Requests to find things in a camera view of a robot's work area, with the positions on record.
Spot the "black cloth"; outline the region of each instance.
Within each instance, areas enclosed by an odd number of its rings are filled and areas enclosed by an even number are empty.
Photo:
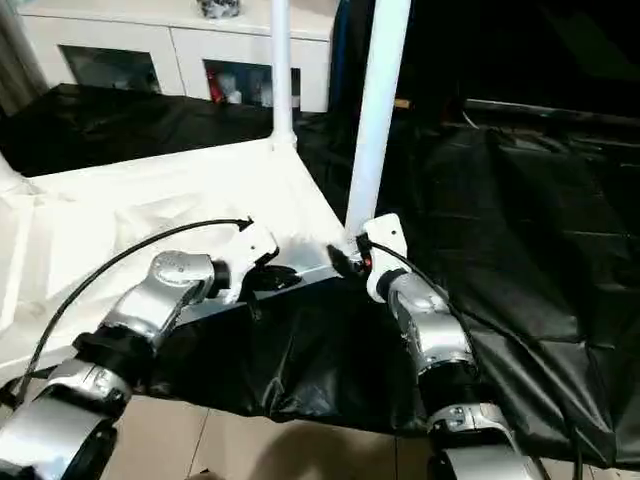
[[[64,87],[2,121],[0,148],[35,175],[258,138],[268,117]],[[344,117],[297,122],[301,156],[340,216],[354,131]],[[451,292],[527,451],[572,459],[575,431],[587,462],[638,469],[640,162],[633,147],[585,145],[434,134],[396,116],[379,213],[400,214],[410,257]],[[177,329],[146,392],[281,421],[425,433],[398,329],[363,285],[327,280],[260,309],[260,320],[239,307]]]

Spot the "black tarp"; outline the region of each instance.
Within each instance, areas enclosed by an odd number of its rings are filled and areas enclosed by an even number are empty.
[[[2,152],[34,175],[257,138],[269,120],[251,107],[64,87],[0,126]],[[340,215],[353,130],[346,118],[298,122],[302,158]],[[400,214],[410,257],[450,290],[532,454],[572,459],[575,430],[587,462],[640,468],[639,185],[632,147],[394,119],[379,213]],[[362,285],[328,280],[260,308],[259,321],[240,307],[176,330],[147,392],[424,434],[398,329]]]

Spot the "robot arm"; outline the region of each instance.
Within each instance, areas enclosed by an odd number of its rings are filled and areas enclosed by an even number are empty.
[[[0,430],[0,479],[99,479],[115,447],[113,425],[181,310],[205,298],[234,303],[245,275],[277,251],[273,236],[251,224],[216,257],[159,254],[97,331],[74,341],[77,355]]]
[[[492,389],[481,378],[467,336],[438,293],[381,244],[406,257],[396,215],[375,218],[359,239],[370,265],[367,291],[387,302],[415,365],[436,455],[430,479],[533,480],[539,472],[522,455]]]

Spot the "white pole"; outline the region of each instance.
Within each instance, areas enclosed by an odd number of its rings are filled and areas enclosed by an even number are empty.
[[[295,145],[291,114],[289,0],[271,0],[271,81],[274,145]]]
[[[350,235],[375,215],[410,8],[411,0],[376,0],[347,209]]]
[[[0,153],[0,193],[10,190],[22,182],[22,176],[11,168]]]

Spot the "black wire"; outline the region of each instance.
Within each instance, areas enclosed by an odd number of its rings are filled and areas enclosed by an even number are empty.
[[[447,291],[444,288],[442,288],[440,285],[435,283],[433,280],[431,280],[422,270],[420,270],[417,267],[417,265],[415,265],[413,262],[411,262],[411,260],[409,260],[407,257],[405,257],[404,255],[399,254],[398,252],[396,252],[394,250],[391,250],[389,247],[387,247],[385,245],[381,245],[379,243],[372,242],[371,240],[365,240],[364,245],[365,246],[369,246],[369,247],[373,247],[373,248],[377,248],[378,250],[382,250],[383,252],[388,253],[392,257],[395,257],[398,260],[400,260],[407,267],[409,267],[411,270],[413,270],[413,273],[415,273],[422,280],[424,280],[427,285],[429,285],[431,288],[433,288],[435,290],[435,292],[438,295],[440,295],[447,303],[449,303],[449,294],[447,293]]]
[[[447,303],[447,306],[449,307],[449,309],[452,312],[457,312],[458,311],[451,304],[451,302],[449,300],[449,294],[446,292],[446,290],[444,290],[440,285],[438,285],[433,280],[431,280],[427,276],[427,274],[425,274],[422,270],[420,270],[420,268],[418,268],[418,266],[415,265],[413,262],[411,262],[407,257],[405,257],[404,255],[399,254],[398,252],[390,249],[389,247],[387,247],[385,245],[381,245],[379,243],[372,242],[369,239],[365,239],[364,240],[363,246],[364,247],[368,247],[368,248],[371,248],[371,247],[377,248],[378,250],[382,250],[383,252],[388,253],[392,257],[395,257],[398,260],[400,260],[402,263],[407,265],[413,271],[413,273],[415,273],[422,280],[424,280],[427,283],[427,285],[429,285],[431,288],[433,288],[433,290],[438,295],[440,295],[440,297],[442,297],[445,300],[445,302]],[[489,328],[495,330],[495,328],[493,326],[491,326],[491,325],[487,325],[487,326]],[[574,461],[573,461],[573,480],[582,480],[582,474],[583,474],[583,470],[584,470],[584,465],[583,465],[583,460],[582,460],[582,451],[580,450],[580,445],[578,443],[578,432],[577,432],[577,430],[575,428],[575,425],[569,421],[569,415],[566,412],[565,403],[564,403],[561,395],[559,395],[559,398],[556,398],[556,400],[559,400],[558,406],[560,407],[560,413],[562,415],[562,419],[564,421],[565,428],[567,429],[567,434],[568,434],[569,440],[571,442],[571,445],[572,445],[573,449],[575,450],[575,457],[574,457]],[[536,464],[536,466],[540,469],[541,474],[543,475],[543,478],[548,479],[549,478],[549,474],[548,474],[547,470],[544,468],[544,465],[542,464],[540,459],[539,458],[534,458],[533,461]]]
[[[240,220],[240,219],[219,219],[219,220],[204,220],[202,222],[188,223],[186,225],[181,225],[180,227],[172,228],[166,230],[162,233],[158,233],[152,237],[149,237],[140,243],[133,245],[132,247],[127,248],[126,250],[120,252],[118,255],[113,257],[111,260],[104,263],[100,266],[95,272],[89,275],[76,289],[71,292],[71,294],[62,302],[62,304],[58,307],[58,310],[53,314],[51,320],[47,324],[47,327],[42,332],[42,336],[40,340],[38,340],[38,344],[36,345],[36,349],[31,356],[31,360],[29,360],[29,365],[22,376],[22,383],[20,384],[20,389],[16,396],[16,406],[20,406],[24,403],[25,397],[27,395],[27,390],[29,388],[29,384],[31,383],[31,378],[33,376],[33,372],[36,369],[38,364],[38,360],[40,359],[40,355],[42,354],[42,350],[44,346],[47,344],[47,340],[53,333],[53,330],[56,328],[56,325],[60,321],[60,318],[64,314],[64,312],[69,308],[69,306],[84,292],[89,285],[91,285],[100,275],[102,275],[105,271],[111,268],[113,265],[118,263],[120,260],[128,257],[132,253],[137,252],[145,247],[148,247],[152,243],[155,243],[164,238],[170,237],[171,235],[175,235],[180,232],[184,232],[186,230],[192,230],[194,228],[206,227],[209,225],[237,225],[240,230],[244,230],[246,227],[251,225],[251,220]]]
[[[582,480],[582,471],[583,471],[583,461],[582,461],[582,450],[580,450],[580,446],[576,443],[574,445],[575,450],[575,459],[573,460],[573,480]]]

